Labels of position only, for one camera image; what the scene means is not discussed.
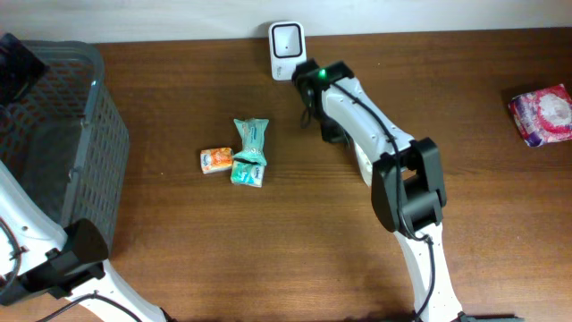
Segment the green wet wipes pack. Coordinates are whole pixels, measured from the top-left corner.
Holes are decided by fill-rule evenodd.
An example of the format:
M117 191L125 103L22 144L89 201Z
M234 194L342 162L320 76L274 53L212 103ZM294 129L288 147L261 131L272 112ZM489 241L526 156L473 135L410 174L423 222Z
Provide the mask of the green wet wipes pack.
M251 118L245 121L234 119L242 141L242 150L234 156L249 163L266 166L264 154L265 130L269 124L267 119Z

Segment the small green tissue packet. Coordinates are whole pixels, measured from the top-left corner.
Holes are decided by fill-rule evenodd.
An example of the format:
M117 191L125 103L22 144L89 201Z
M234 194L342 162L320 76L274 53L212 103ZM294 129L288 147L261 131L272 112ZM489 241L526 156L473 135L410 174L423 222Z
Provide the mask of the small green tissue packet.
M261 188L265 175L263 165L243 163L235 160L231 169L231 182L236 185L247 185Z

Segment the orange tissue packet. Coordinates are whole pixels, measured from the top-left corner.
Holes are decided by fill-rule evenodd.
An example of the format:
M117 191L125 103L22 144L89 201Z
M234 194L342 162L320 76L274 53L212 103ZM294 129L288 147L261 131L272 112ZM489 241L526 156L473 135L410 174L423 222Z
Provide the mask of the orange tissue packet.
M200 151L200 166L204 174L217 173L232 168L231 148L210 148Z

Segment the red purple tissue pack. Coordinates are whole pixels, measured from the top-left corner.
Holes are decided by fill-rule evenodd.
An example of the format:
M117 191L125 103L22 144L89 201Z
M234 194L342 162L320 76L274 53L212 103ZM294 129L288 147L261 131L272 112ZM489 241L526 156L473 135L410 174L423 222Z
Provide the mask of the red purple tissue pack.
M528 147L571 140L571 96L563 84L516 96L508 108Z

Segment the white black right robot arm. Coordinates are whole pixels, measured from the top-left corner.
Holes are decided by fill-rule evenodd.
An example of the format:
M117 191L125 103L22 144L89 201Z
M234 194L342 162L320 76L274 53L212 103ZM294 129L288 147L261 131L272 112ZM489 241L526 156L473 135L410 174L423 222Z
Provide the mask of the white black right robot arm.
M413 286L415 321L454 321L457 299L442 245L447 203L441 155L429 138L414 139L368 97L343 62L298 64L291 81L323 139L347 136L372 165L371 201L382 226L397 239Z

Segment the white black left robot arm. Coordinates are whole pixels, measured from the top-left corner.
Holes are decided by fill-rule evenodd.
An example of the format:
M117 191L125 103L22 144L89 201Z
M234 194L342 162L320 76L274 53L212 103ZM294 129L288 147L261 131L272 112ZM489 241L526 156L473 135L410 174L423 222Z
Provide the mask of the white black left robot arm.
M1 38L1 303L165 321L109 259L130 138L104 78L86 43Z

